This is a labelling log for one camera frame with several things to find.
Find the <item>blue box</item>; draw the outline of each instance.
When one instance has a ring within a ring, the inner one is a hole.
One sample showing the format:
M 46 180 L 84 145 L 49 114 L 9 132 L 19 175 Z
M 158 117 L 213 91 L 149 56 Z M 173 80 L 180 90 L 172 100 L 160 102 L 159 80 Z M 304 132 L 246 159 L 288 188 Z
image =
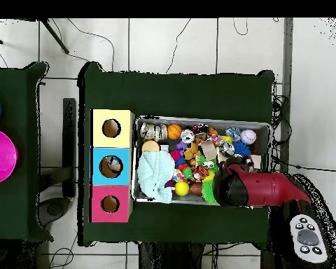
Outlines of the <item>blue box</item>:
M 95 186 L 128 186 L 130 184 L 131 149 L 93 148 L 92 184 Z M 108 178 L 99 171 L 102 158 L 115 156 L 122 161 L 123 170 L 114 178 Z

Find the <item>round hole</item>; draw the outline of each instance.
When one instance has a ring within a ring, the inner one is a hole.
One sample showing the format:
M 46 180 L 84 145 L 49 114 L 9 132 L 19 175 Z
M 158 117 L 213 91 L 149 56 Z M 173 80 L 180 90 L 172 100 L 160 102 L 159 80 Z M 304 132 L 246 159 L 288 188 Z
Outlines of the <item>round hole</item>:
M 105 212 L 117 212 L 120 207 L 120 201 L 115 196 L 106 196 L 102 199 L 101 207 Z
M 99 163 L 99 171 L 104 177 L 113 179 L 118 177 L 123 170 L 123 163 L 119 157 L 106 156 Z
M 120 124 L 117 120 L 105 120 L 102 125 L 102 133 L 106 137 L 115 138 L 120 134 Z

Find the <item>yellow box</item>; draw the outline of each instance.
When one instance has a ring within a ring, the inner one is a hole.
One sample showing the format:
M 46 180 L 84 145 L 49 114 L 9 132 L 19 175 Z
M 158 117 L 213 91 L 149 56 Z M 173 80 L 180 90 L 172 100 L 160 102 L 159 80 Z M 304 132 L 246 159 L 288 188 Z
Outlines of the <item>yellow box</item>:
M 93 109 L 92 117 L 94 147 L 124 149 L 132 146 L 134 114 L 131 111 Z M 118 134 L 111 137 L 114 127 L 118 128 Z

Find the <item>pink bowl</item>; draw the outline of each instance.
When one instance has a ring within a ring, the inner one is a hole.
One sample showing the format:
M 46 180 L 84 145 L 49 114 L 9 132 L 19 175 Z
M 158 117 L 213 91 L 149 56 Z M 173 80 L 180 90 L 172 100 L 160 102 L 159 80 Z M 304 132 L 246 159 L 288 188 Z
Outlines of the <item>pink bowl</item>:
M 18 151 L 13 142 L 3 132 L 0 132 L 0 182 L 7 179 L 13 172 Z

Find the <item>remote control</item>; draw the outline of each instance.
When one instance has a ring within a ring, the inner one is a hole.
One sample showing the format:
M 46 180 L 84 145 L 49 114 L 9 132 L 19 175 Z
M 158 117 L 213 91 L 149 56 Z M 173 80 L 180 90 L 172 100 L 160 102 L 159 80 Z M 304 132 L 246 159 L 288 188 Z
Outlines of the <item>remote control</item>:
M 290 232 L 299 258 L 311 263 L 328 259 L 320 229 L 313 218 L 305 214 L 294 216 L 290 221 Z

